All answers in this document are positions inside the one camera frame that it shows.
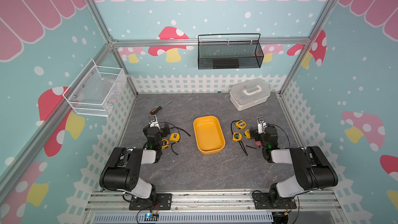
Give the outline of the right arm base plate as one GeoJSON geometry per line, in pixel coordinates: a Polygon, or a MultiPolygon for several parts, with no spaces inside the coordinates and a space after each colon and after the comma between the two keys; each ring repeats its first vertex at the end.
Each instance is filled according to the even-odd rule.
{"type": "Polygon", "coordinates": [[[265,193],[255,190],[251,193],[256,209],[284,209],[287,212],[297,209],[293,198],[281,198],[276,193],[265,193]]]}

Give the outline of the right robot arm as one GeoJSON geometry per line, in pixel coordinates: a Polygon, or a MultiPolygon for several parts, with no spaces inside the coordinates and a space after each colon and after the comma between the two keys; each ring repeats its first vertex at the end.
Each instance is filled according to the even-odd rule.
{"type": "Polygon", "coordinates": [[[263,158],[274,164],[290,164],[294,175],[271,185],[268,193],[254,192],[253,199],[271,208],[287,206],[296,196],[312,190],[335,187],[338,176],[318,146],[280,149],[278,133],[274,126],[250,129],[245,132],[250,139],[260,143],[263,158]]]}

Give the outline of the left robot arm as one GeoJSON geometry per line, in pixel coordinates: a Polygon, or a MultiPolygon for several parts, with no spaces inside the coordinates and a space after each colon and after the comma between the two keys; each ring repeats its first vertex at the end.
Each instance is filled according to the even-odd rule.
{"type": "Polygon", "coordinates": [[[147,138],[144,148],[114,148],[99,177],[101,188],[122,191],[139,200],[156,198],[155,186],[140,178],[141,165],[160,161],[162,140],[170,134],[170,129],[168,125],[148,125],[143,132],[147,138]]]}

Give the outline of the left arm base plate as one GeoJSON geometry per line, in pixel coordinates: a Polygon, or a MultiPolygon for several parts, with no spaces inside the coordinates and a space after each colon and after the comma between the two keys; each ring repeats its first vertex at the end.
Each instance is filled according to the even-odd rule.
{"type": "Polygon", "coordinates": [[[130,201],[129,210],[138,211],[143,209],[170,210],[172,194],[156,194],[148,199],[133,197],[130,201]]]}

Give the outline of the pink tape measure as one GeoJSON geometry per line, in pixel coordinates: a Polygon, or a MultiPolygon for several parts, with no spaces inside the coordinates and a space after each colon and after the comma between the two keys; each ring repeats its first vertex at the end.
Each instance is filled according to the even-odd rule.
{"type": "Polygon", "coordinates": [[[258,148],[261,147],[261,143],[260,143],[260,142],[255,142],[255,147],[249,146],[249,145],[246,145],[246,147],[248,147],[248,148],[253,148],[253,149],[258,149],[258,148]]]}

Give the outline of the yellow storage tray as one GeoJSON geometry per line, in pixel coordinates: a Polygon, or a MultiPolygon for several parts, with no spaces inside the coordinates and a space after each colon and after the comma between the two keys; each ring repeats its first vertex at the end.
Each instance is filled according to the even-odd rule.
{"type": "Polygon", "coordinates": [[[193,127],[197,147],[202,154],[212,155],[224,149],[226,141],[217,117],[199,117],[193,122],[193,127]]]}

